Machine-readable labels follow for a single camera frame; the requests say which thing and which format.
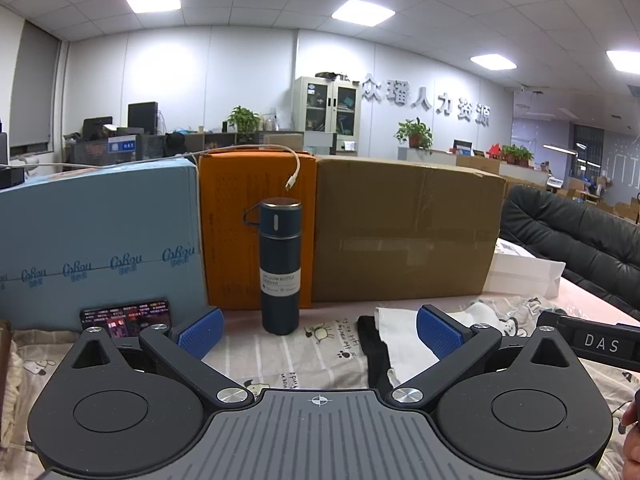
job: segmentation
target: bottle label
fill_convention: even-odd
[[[293,296],[300,290],[300,269],[290,274],[272,274],[260,269],[260,290],[269,296]]]

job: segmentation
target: cabinet glass door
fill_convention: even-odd
[[[305,131],[325,132],[327,131],[327,109],[330,98],[328,96],[329,87],[325,84],[306,84],[306,112]]]
[[[354,134],[356,117],[356,89],[338,87],[338,100],[335,111],[335,131],[339,135]]]

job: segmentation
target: silver screw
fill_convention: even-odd
[[[391,396],[403,404],[422,400],[422,392],[416,388],[398,388]]]
[[[247,392],[242,388],[225,388],[218,392],[218,400],[227,404],[232,402],[242,402],[247,397]]]

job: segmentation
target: blue box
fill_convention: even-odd
[[[198,176],[172,159],[32,178],[0,190],[0,318],[81,330],[83,309],[164,298],[207,306]]]

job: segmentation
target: sofa backrest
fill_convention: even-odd
[[[565,262],[565,279],[640,319],[640,226],[594,206],[515,186],[502,206],[500,238],[537,257]]]

